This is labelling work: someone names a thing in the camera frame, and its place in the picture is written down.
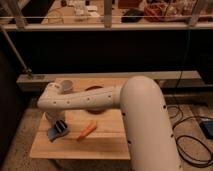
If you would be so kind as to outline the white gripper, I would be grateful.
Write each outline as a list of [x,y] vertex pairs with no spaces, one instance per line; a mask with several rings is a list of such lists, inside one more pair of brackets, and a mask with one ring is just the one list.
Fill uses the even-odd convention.
[[45,113],[45,116],[50,124],[55,124],[54,128],[58,133],[62,132],[60,123],[64,130],[68,128],[67,124],[64,122],[65,113],[63,111],[47,111]]

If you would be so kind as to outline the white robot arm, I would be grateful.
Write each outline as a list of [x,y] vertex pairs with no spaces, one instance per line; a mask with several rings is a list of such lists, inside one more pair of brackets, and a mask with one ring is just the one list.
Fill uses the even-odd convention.
[[134,171],[183,171],[163,93],[149,77],[135,76],[119,86],[71,94],[52,82],[37,106],[51,118],[63,110],[118,108]]

